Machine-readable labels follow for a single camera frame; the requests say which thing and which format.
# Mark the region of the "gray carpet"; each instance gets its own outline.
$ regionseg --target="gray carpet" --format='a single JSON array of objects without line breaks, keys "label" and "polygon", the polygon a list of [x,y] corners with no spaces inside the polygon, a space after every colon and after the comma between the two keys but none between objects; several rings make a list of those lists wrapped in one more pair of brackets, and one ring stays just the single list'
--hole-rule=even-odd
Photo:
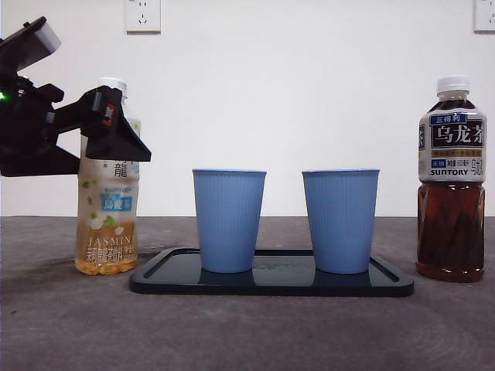
[{"label": "gray carpet", "polygon": [[[377,218],[373,253],[415,279],[407,298],[142,295],[131,272],[73,267],[76,220],[2,218],[2,371],[493,370],[495,218],[475,284],[415,273],[413,218]],[[197,246],[194,218],[139,218],[143,263]],[[306,218],[263,218],[258,248],[310,248]]]}]

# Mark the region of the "white wall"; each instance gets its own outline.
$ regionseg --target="white wall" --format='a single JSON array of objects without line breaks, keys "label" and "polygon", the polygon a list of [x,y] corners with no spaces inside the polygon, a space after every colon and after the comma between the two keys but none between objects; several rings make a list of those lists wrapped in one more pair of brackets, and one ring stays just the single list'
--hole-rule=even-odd
[{"label": "white wall", "polygon": [[[470,0],[163,0],[158,36],[127,36],[123,5],[3,0],[2,35],[48,18],[63,45],[22,73],[65,90],[65,104],[100,76],[128,80],[153,152],[143,216],[194,215],[194,167],[267,169],[267,216],[306,214],[302,169],[378,167],[377,215],[414,216],[418,120],[437,78],[469,74],[472,101],[495,117],[495,35],[473,33]],[[77,133],[59,143],[78,153]],[[76,208],[75,176],[2,179],[3,215]]]}]

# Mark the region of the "black tray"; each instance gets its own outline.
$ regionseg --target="black tray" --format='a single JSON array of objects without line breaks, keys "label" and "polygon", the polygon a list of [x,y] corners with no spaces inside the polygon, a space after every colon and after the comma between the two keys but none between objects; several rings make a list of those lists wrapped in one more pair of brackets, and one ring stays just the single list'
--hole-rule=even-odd
[{"label": "black tray", "polygon": [[199,249],[172,248],[142,265],[131,276],[130,289],[141,294],[401,297],[414,292],[414,281],[378,257],[371,257],[365,273],[326,273],[315,269],[312,250],[256,250],[252,271],[212,273],[201,269]]}]

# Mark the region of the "plastic bottle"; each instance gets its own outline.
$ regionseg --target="plastic bottle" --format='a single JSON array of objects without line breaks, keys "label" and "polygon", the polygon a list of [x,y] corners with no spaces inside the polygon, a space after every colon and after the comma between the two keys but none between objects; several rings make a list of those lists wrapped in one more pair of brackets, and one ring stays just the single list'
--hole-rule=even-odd
[{"label": "plastic bottle", "polygon": [[[124,116],[137,135],[141,122],[127,105],[127,84],[102,77],[100,85],[122,91]],[[81,136],[78,173],[76,268],[85,274],[115,274],[136,265],[136,203],[139,163],[86,157]]]},{"label": "plastic bottle", "polygon": [[469,78],[438,82],[439,102],[419,122],[419,273],[442,281],[483,276],[486,117]]}]

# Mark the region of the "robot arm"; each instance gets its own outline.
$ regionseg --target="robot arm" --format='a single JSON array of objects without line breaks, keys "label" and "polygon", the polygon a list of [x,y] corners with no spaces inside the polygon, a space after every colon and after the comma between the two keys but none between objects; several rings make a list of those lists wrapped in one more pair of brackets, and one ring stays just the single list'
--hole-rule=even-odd
[{"label": "robot arm", "polygon": [[0,173],[5,176],[77,174],[79,159],[56,146],[58,135],[80,128],[87,157],[150,161],[151,152],[125,120],[121,91],[101,86],[59,109],[63,91],[34,87],[18,71],[53,53],[60,41],[44,17],[0,40]]}]

